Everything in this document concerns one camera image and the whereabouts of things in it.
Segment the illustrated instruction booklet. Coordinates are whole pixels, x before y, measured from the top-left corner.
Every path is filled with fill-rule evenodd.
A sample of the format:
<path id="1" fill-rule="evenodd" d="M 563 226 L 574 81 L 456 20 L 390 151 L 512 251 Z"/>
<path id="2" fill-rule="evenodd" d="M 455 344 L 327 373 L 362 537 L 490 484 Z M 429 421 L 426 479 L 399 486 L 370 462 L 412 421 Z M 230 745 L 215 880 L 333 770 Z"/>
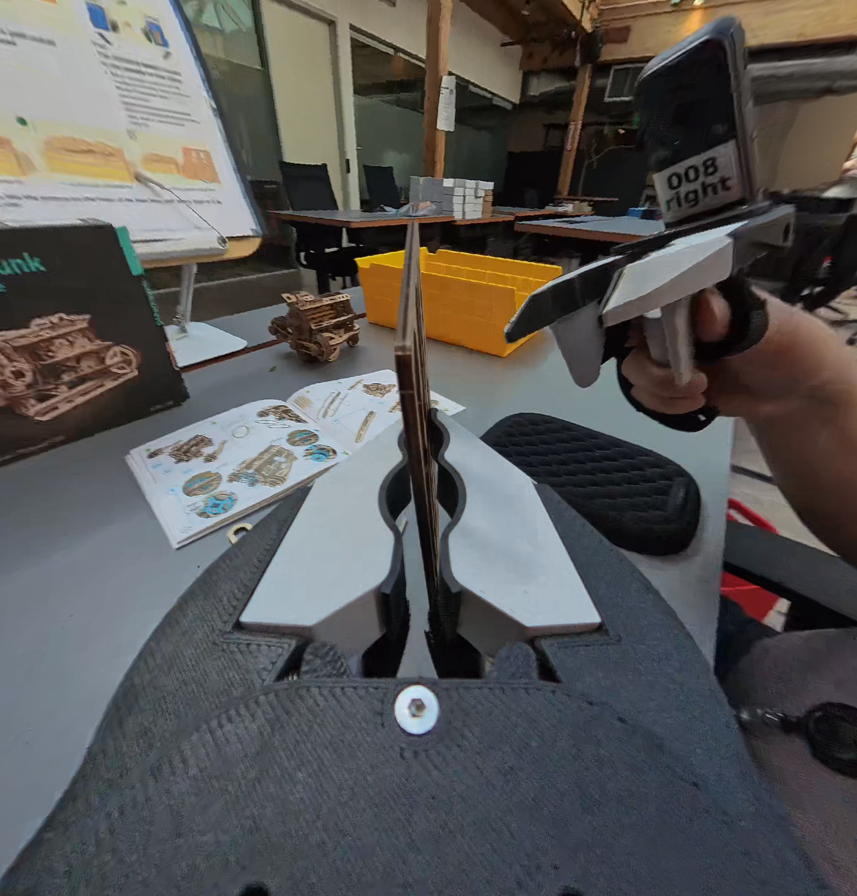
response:
<path id="1" fill-rule="evenodd" d="M 311 483 L 400 420 L 397 376 L 383 369 L 248 402 L 125 461 L 178 549 Z"/>

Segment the person's right hand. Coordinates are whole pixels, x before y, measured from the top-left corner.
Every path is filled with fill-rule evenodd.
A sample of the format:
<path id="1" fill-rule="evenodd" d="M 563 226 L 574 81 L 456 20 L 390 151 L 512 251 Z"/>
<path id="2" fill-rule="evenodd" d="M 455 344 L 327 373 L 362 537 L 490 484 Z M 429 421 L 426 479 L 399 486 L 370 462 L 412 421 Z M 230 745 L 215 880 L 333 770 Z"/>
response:
<path id="1" fill-rule="evenodd" d="M 837 406 L 857 394 L 857 363 L 821 321 L 752 287 L 768 328 L 747 351 L 701 364 L 680 385 L 651 357 L 642 334 L 621 365 L 628 394 L 645 409 L 677 416 L 704 408 L 749 422 Z"/>

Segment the thin wooden parts sheet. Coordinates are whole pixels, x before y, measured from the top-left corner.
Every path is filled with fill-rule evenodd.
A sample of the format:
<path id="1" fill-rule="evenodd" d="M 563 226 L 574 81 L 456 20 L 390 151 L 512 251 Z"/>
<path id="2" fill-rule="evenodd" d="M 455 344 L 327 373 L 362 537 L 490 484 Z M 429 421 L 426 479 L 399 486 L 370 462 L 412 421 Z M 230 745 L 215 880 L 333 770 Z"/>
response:
<path id="1" fill-rule="evenodd" d="M 439 558 L 440 513 L 433 455 L 432 405 L 425 363 L 420 249 L 418 223 L 412 219 L 407 226 L 401 268 L 394 364 L 428 600 L 428 621 L 435 636 L 441 637 L 445 633 L 445 624 Z"/>

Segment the black office chair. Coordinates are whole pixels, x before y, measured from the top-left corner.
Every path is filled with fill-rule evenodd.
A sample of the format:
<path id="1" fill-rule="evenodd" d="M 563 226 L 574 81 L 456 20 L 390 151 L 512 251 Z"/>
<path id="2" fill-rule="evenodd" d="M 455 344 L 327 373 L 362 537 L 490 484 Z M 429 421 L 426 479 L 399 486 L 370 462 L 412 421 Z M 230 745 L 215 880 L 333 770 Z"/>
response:
<path id="1" fill-rule="evenodd" d="M 291 211 L 338 209 L 326 164 L 280 161 L 279 170 Z M 345 276 L 343 229 L 299 221 L 290 226 L 300 266 L 315 273 L 319 294 L 330 292 L 331 280 Z"/>
<path id="2" fill-rule="evenodd" d="M 392 166 L 363 166 L 369 211 L 399 210 L 404 202 Z"/>

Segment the dark office table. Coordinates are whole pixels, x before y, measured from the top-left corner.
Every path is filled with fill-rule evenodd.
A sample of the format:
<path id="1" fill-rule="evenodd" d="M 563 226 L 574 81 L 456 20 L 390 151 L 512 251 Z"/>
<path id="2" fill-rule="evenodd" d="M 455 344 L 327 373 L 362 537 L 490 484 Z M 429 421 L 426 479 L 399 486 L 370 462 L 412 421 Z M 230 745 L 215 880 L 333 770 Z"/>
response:
<path id="1" fill-rule="evenodd" d="M 658 219 L 632 216 L 519 218 L 514 224 L 514 231 L 528 239 L 531 257 L 551 263 L 562 260 L 588 263 L 614 247 L 633 244 L 663 230 Z"/>
<path id="2" fill-rule="evenodd" d="M 269 210 L 271 222 L 288 223 L 296 229 L 310 227 L 321 230 L 378 230 L 388 228 L 402 228 L 411 222 L 416 222 L 423 228 L 420 244 L 427 247 L 430 252 L 437 252 L 443 243 L 444 227 L 449 228 L 475 228 L 484 225 L 501 225 L 514 223 L 516 215 L 507 213 L 503 209 L 492 208 L 490 215 L 484 218 L 453 218 L 449 215 L 405 215 L 401 210 L 391 212 L 363 211 L 363 210 Z"/>

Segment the black mesh wrist rest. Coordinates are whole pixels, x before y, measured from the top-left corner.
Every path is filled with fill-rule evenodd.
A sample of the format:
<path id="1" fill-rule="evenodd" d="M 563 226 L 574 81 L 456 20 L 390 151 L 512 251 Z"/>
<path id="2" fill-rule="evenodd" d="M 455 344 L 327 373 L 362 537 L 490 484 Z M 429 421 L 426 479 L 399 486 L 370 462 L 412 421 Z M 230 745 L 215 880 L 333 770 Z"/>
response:
<path id="1" fill-rule="evenodd" d="M 671 556 L 694 541 L 700 488 L 678 463 L 632 442 L 536 412 L 512 414 L 481 436 L 534 482 L 552 488 L 612 544 Z"/>

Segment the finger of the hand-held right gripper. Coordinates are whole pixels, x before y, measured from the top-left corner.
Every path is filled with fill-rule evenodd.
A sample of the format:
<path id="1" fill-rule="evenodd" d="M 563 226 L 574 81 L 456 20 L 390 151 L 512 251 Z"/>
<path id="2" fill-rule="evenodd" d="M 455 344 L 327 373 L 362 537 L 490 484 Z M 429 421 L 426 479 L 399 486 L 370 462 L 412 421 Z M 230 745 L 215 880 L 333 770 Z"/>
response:
<path id="1" fill-rule="evenodd" d="M 705 230 L 628 263 L 601 309 L 604 327 L 628 322 L 727 279 L 734 264 L 736 226 Z"/>
<path id="2" fill-rule="evenodd" d="M 572 380 L 579 387 L 592 386 L 602 364 L 624 352 L 631 332 L 628 322 L 603 324 L 601 318 L 627 263 L 622 255 L 603 257 L 538 288 L 507 323 L 505 341 L 513 344 L 548 328 Z"/>

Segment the black badge reel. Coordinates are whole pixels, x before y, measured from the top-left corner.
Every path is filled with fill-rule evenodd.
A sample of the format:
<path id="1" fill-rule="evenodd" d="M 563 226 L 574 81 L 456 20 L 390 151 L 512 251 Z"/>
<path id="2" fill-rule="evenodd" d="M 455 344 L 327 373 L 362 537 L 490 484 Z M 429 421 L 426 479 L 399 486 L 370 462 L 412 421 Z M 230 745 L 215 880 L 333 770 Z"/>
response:
<path id="1" fill-rule="evenodd" d="M 857 778 L 857 707 L 825 701 L 800 713 L 741 707 L 734 711 L 744 728 L 766 727 L 803 740 L 817 762 L 847 778 Z"/>

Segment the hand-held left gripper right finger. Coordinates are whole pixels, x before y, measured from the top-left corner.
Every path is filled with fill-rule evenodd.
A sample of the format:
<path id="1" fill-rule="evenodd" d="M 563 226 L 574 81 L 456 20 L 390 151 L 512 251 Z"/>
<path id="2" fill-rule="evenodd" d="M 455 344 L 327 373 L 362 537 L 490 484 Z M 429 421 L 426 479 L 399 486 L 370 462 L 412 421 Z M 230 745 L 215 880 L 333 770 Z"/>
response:
<path id="1" fill-rule="evenodd" d="M 508 644 L 596 632 L 601 615 L 534 482 L 445 413 L 430 413 L 437 585 L 428 645 L 439 673 L 479 673 Z"/>

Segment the instruction board on white stand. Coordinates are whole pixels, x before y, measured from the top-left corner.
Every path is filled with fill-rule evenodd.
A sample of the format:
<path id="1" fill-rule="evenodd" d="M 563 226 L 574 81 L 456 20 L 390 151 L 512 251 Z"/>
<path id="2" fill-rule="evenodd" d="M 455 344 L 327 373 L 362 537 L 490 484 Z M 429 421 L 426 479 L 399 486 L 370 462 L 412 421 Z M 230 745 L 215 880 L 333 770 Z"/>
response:
<path id="1" fill-rule="evenodd" d="M 89 220 L 180 267 L 181 369 L 248 350 L 192 321 L 197 266 L 252 254 L 265 226 L 181 3 L 0 1 L 0 227 Z"/>

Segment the wall vent grille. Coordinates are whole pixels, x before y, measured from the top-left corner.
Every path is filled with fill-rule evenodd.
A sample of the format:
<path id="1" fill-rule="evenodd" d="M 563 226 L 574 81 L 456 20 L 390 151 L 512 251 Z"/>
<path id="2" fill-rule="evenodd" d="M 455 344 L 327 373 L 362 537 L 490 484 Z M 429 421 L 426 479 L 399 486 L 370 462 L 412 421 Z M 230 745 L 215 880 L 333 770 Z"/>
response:
<path id="1" fill-rule="evenodd" d="M 604 102 L 624 103 L 632 100 L 644 63 L 613 64 L 608 69 Z"/>

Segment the black model kit box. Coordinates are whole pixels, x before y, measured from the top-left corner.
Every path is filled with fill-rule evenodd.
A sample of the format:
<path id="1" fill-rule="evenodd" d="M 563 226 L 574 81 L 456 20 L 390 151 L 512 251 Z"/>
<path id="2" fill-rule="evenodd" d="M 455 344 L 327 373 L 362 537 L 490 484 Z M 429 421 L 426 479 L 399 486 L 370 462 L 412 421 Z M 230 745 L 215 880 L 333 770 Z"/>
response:
<path id="1" fill-rule="evenodd" d="M 188 398 L 125 229 L 0 223 L 0 468 Z"/>

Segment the red object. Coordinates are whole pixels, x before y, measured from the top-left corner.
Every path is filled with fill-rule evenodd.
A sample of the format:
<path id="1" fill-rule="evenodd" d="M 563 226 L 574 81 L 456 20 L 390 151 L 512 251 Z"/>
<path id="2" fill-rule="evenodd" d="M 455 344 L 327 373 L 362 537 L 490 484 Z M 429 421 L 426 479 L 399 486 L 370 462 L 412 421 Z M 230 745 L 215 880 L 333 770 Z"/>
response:
<path id="1" fill-rule="evenodd" d="M 729 522 L 752 527 L 760 532 L 779 535 L 779 530 L 757 511 L 735 498 L 727 501 L 726 519 Z M 723 572 L 721 579 L 723 595 L 739 606 L 748 616 L 771 630 L 781 633 L 787 621 L 790 601 L 778 597 L 767 588 L 751 583 L 736 574 Z"/>

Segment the stack of grey boxes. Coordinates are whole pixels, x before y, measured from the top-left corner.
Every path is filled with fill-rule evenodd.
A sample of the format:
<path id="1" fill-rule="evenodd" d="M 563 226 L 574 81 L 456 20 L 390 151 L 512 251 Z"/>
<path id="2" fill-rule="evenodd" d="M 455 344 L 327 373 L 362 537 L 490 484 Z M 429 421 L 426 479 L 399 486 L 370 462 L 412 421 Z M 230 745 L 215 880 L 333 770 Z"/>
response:
<path id="1" fill-rule="evenodd" d="M 410 178 L 414 212 L 473 220 L 492 215 L 495 183 L 466 178 L 415 176 Z"/>

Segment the assembled wooden model vehicle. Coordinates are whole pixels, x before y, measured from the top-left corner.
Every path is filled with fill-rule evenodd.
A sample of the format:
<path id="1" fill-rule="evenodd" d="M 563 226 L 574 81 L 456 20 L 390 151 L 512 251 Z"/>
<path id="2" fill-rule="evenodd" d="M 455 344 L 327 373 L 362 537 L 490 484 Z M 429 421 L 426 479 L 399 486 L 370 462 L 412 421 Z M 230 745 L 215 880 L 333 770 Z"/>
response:
<path id="1" fill-rule="evenodd" d="M 358 322 L 367 314 L 355 313 L 348 293 L 313 296 L 303 290 L 284 293 L 286 313 L 271 319 L 268 332 L 304 362 L 333 363 L 344 346 L 359 342 Z"/>

